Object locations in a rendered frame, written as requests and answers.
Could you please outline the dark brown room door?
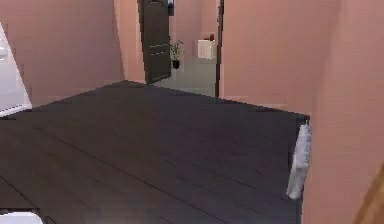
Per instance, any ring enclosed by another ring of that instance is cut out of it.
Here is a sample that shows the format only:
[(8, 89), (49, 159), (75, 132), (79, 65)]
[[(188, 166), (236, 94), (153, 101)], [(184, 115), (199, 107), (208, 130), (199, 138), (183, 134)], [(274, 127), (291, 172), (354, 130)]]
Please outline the dark brown room door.
[(139, 0), (145, 81), (153, 84), (171, 76), (167, 0)]

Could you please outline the white rounded object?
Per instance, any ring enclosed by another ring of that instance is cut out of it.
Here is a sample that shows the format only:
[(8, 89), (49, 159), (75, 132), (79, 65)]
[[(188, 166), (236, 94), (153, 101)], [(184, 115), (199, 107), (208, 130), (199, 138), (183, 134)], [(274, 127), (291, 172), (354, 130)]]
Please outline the white rounded object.
[(11, 212), (0, 215), (0, 224), (44, 224), (42, 219), (32, 212)]

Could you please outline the brown wooden furniture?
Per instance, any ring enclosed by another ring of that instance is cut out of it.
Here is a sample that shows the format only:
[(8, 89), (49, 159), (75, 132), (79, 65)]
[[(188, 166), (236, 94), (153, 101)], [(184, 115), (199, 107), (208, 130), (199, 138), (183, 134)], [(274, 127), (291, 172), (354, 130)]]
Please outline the brown wooden furniture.
[(353, 224), (384, 224), (384, 163), (372, 181)]

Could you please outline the white cabinet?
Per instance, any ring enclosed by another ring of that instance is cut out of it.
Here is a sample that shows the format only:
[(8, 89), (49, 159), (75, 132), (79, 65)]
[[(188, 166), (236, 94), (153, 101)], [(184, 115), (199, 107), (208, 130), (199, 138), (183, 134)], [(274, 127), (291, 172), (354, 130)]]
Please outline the white cabinet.
[(198, 57), (201, 59), (213, 59), (216, 54), (216, 44), (210, 40), (198, 41)]

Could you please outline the green house plant black pot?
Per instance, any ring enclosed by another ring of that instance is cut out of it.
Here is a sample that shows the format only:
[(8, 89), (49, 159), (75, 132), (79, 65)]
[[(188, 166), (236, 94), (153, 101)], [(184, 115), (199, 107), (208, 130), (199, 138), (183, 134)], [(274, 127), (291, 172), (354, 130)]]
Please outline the green house plant black pot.
[(178, 69), (180, 67), (180, 54), (182, 45), (183, 42), (181, 40), (178, 40), (170, 45), (171, 62), (174, 69)]

